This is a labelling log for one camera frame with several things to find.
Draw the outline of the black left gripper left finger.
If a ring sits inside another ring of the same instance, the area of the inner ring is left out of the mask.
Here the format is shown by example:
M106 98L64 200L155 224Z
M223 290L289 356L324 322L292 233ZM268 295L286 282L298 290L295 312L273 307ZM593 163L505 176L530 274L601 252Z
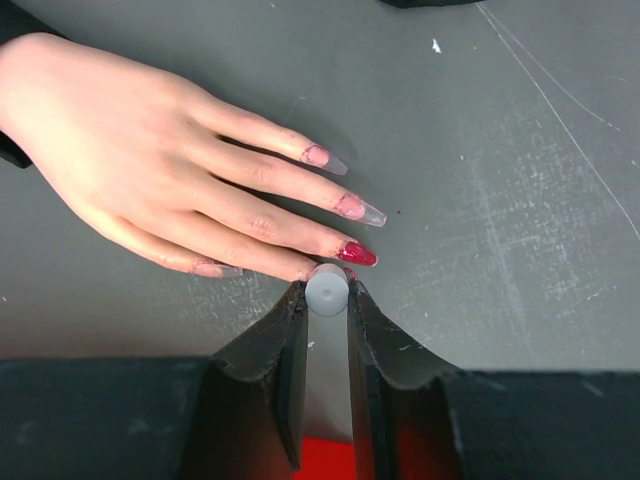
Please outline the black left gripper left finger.
M5 479L290 479L301 465L308 309L293 283L207 356L1 364Z

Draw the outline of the white nail polish cap brush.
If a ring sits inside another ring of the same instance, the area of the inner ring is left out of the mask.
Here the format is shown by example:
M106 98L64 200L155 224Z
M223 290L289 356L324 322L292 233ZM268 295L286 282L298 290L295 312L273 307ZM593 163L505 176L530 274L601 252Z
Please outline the white nail polish cap brush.
M305 287L308 307L321 317L334 317L340 314L347 307L348 297L347 275L335 264L319 265Z

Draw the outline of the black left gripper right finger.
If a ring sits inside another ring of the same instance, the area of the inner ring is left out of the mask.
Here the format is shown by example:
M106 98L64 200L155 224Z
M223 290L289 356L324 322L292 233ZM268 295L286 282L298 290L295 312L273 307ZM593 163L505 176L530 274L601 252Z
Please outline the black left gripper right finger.
M358 478L638 477L637 372L462 369L349 287Z

